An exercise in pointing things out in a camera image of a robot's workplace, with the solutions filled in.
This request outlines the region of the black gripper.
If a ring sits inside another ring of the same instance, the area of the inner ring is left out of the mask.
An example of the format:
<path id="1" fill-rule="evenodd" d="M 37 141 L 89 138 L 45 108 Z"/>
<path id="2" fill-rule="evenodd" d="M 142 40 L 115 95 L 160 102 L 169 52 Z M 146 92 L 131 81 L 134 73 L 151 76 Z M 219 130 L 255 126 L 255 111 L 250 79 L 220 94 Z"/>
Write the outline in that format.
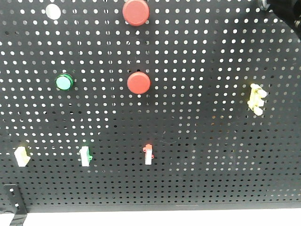
<path id="1" fill-rule="evenodd" d="M 269 0 L 268 3 L 274 14 L 290 26 L 301 39 L 301 1 Z"/>

